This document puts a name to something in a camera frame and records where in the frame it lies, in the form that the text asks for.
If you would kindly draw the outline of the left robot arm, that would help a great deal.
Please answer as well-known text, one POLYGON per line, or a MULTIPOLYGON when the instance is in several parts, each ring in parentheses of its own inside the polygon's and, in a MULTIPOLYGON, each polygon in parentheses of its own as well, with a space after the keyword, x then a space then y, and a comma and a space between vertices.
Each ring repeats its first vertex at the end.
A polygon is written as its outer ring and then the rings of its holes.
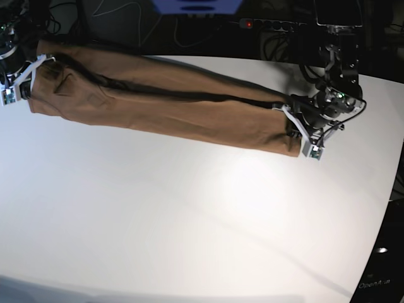
POLYGON ((302 137, 322 146, 332 132, 344 127, 340 115, 350 119, 366 105, 359 85, 359 38, 363 26, 359 1, 314 1, 315 23, 309 26, 319 44, 324 64, 321 76, 309 76, 309 66, 300 71, 317 93, 312 97, 294 97, 291 121, 302 137))

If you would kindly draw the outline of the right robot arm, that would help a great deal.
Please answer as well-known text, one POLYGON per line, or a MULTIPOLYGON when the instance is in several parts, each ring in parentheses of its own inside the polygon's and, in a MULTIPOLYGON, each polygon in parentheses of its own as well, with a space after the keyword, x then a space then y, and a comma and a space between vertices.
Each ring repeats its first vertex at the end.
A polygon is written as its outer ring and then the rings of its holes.
POLYGON ((50 1, 1 1, 1 105, 30 97, 32 75, 47 60, 35 57, 50 1))

